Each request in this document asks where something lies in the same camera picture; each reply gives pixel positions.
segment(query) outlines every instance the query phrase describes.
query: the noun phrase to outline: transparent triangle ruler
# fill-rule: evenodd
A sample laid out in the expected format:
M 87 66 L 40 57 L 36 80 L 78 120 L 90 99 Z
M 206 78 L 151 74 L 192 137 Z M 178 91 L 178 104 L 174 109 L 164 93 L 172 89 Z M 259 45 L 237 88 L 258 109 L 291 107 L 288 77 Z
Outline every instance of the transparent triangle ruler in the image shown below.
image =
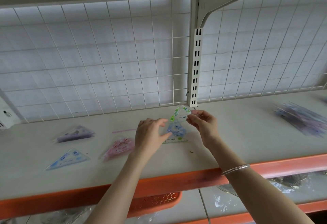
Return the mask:
M 51 165 L 49 165 L 45 170 L 50 171 L 64 166 L 84 162 L 87 160 L 90 160 L 88 156 L 82 154 L 75 148 L 72 148 L 64 155 L 62 155 L 60 158 L 58 158 L 56 161 L 54 161 Z

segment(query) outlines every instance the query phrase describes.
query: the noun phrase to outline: bangle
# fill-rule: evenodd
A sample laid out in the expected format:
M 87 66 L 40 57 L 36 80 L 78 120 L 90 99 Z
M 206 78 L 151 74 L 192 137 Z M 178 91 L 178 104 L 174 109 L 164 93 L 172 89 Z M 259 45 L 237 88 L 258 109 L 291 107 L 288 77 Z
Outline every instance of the bangle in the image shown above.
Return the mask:
M 244 169 L 244 168 L 247 168 L 247 167 L 250 167 L 250 165 L 249 164 L 245 164 L 245 165 L 241 165 L 241 166 L 238 166 L 238 167 L 235 167 L 235 168 L 231 168 L 231 169 L 223 172 L 221 175 L 224 176 L 224 175 L 226 175 L 228 173 L 231 173 L 233 171 L 237 171 L 237 170 Z

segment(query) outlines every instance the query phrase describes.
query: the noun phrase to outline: wire grid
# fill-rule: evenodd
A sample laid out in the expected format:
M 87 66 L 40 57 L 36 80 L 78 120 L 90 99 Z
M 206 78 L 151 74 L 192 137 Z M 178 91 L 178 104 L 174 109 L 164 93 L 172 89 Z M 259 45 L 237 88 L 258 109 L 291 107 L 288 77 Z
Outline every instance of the wire grid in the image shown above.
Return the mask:
M 258 20 L 260 18 L 260 13 L 264 12 L 265 9 L 275 9 L 274 18 L 271 22 L 269 28 L 257 28 Z M 297 11 L 300 11 L 301 8 L 308 8 L 310 13 L 308 16 L 305 16 L 305 22 L 296 26 L 296 22 L 299 21 L 300 16 Z M 255 12 L 258 11 L 257 16 L 255 14 L 246 16 L 246 11 Z M 224 18 L 224 13 L 232 12 L 236 13 L 238 11 L 239 15 L 235 20 L 226 22 Z M 288 16 L 289 20 L 285 21 L 287 16 L 281 18 L 278 14 L 283 13 L 282 11 L 290 11 L 292 14 Z M 320 20 L 317 19 L 316 15 L 323 14 L 323 18 Z M 327 60 L 327 0 L 297 0 L 296 3 L 294 0 L 239 0 L 235 3 L 230 4 L 223 8 L 223 10 L 216 11 L 212 16 L 211 20 L 207 21 L 204 26 L 204 41 L 203 45 L 209 40 L 214 40 L 215 44 L 215 53 L 212 53 L 212 49 L 202 48 L 202 63 L 201 63 L 201 77 L 199 85 L 199 98 L 200 102 L 210 102 L 210 101 L 222 101 L 227 99 L 235 98 L 244 98 L 251 96 L 263 96 L 269 94 L 280 94 L 287 92 L 296 92 L 302 90 L 315 90 L 315 89 L 325 89 L 327 83 L 321 83 L 321 80 L 324 79 L 326 74 L 325 62 Z M 248 29 L 244 31 L 239 30 L 240 21 L 244 23 L 254 24 L 253 29 Z M 312 21 L 316 20 L 317 23 L 312 26 Z M 287 27 L 275 28 L 274 26 L 283 26 L 285 23 L 288 23 Z M 235 27 L 233 32 L 224 32 L 226 29 L 231 29 Z M 311 41 L 307 44 L 299 44 L 299 40 L 302 39 L 302 34 L 305 35 L 304 30 L 307 28 L 314 27 L 315 32 Z M 287 35 L 297 29 L 300 31 L 297 37 L 294 38 L 296 43 L 292 46 L 283 46 L 284 40 L 287 40 Z M 264 47 L 260 49 L 251 49 L 253 37 L 256 32 L 266 32 L 268 36 L 263 38 L 265 41 Z M 274 37 L 274 32 L 280 32 L 282 35 Z M 237 43 L 238 35 L 248 34 L 247 38 L 242 40 L 243 43 L 247 43 L 246 49 L 235 49 L 235 44 Z M 230 35 L 233 40 L 230 51 L 219 53 L 219 41 L 224 35 Z M 290 49 L 292 52 L 285 58 L 288 58 L 283 63 L 276 63 L 277 59 L 280 59 L 279 55 L 282 55 L 284 49 Z M 296 54 L 297 49 L 304 49 L 304 53 L 298 55 Z M 270 56 L 266 62 L 262 64 L 265 52 L 275 51 L 274 54 Z M 257 61 L 256 65 L 247 66 L 247 61 L 251 61 L 252 56 L 249 53 L 253 52 L 262 52 L 260 59 Z M 231 66 L 233 61 L 233 55 L 243 53 L 245 54 L 243 62 L 239 63 L 239 66 Z M 229 65 L 226 66 L 222 63 L 222 56 L 230 56 Z M 292 73 L 289 73 L 288 68 L 294 69 Z M 257 79 L 257 73 L 260 69 L 266 67 L 268 70 L 263 78 Z M 276 68 L 279 68 L 278 77 L 274 77 L 272 71 Z M 243 77 L 250 77 L 245 70 L 253 69 L 252 79 L 243 80 Z M 238 71 L 238 75 L 230 82 L 229 76 L 232 76 L 232 72 Z M 216 80 L 215 74 L 219 76 L 220 79 Z

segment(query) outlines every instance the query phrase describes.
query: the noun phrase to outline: person's right hand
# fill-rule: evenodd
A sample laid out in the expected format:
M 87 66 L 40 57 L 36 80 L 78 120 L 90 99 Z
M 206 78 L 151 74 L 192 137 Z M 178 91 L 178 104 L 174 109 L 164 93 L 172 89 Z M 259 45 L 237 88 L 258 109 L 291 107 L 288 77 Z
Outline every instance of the person's right hand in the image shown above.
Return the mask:
M 214 140 L 220 139 L 217 118 L 204 110 L 191 110 L 191 113 L 187 116 L 186 121 L 198 129 L 206 148 Z

